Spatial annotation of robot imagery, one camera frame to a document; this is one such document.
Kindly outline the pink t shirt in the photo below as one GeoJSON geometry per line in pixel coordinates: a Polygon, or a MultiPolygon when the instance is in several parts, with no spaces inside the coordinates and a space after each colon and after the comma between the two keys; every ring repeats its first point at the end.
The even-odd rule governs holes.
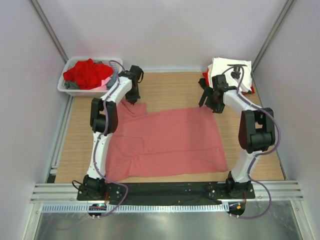
{"type": "Polygon", "coordinates": [[[212,111],[189,107],[147,112],[145,103],[121,101],[106,157],[106,177],[166,177],[227,171],[212,111]]]}

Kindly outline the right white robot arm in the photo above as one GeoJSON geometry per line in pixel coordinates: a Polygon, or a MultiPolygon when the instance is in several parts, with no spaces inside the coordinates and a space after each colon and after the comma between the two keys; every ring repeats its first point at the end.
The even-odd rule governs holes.
{"type": "Polygon", "coordinates": [[[238,142],[241,152],[235,167],[229,172],[223,188],[231,198],[240,198],[252,189],[251,172],[260,156],[266,155],[276,141],[274,112],[248,100],[235,86],[227,83],[224,74],[212,78],[212,87],[205,78],[198,81],[203,94],[198,105],[221,114],[225,106],[240,116],[238,142]]]}

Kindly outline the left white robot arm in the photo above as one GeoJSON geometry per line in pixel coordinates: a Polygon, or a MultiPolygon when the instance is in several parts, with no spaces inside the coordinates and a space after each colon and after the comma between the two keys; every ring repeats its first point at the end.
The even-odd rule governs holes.
{"type": "Polygon", "coordinates": [[[129,70],[122,70],[117,74],[115,83],[103,96],[91,101],[93,147],[87,173],[78,187],[78,200],[101,200],[106,196],[107,152],[118,127],[117,106],[122,99],[133,105],[141,98],[139,83],[143,77],[144,71],[139,66],[132,65],[129,70]]]}

